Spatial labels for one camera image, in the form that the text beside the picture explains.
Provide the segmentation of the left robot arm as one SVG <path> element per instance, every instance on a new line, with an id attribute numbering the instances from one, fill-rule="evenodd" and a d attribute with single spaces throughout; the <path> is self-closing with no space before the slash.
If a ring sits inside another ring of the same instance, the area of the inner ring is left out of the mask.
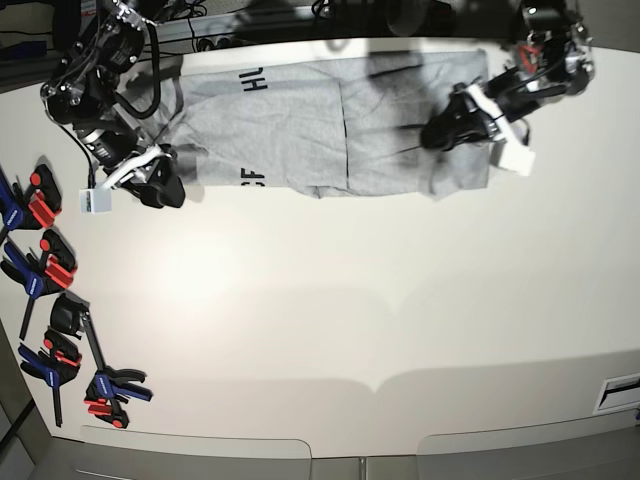
<path id="1" fill-rule="evenodd" d="M 501 74 L 453 87 L 446 108 L 421 131 L 424 148 L 505 141 L 513 123 L 582 94 L 595 76 L 592 37 L 579 9 L 565 1 L 522 1 L 510 47 L 513 64 Z"/>

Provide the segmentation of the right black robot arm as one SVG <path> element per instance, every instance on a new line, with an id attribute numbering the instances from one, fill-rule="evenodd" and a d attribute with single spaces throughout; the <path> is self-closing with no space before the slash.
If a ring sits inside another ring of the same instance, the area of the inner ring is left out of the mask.
<path id="1" fill-rule="evenodd" d="M 181 1 L 99 1 L 96 17 L 67 50 L 51 78 L 42 86 L 47 116 L 71 127 L 71 138 L 89 157 L 90 170 L 80 192 L 84 213 L 108 212 L 112 193 L 123 189 L 143 205 L 179 208 L 186 194 L 168 144 L 152 139 L 141 125 L 161 103 L 158 25 L 183 8 Z M 119 92 L 122 75 L 151 47 L 150 104 L 139 109 Z"/>

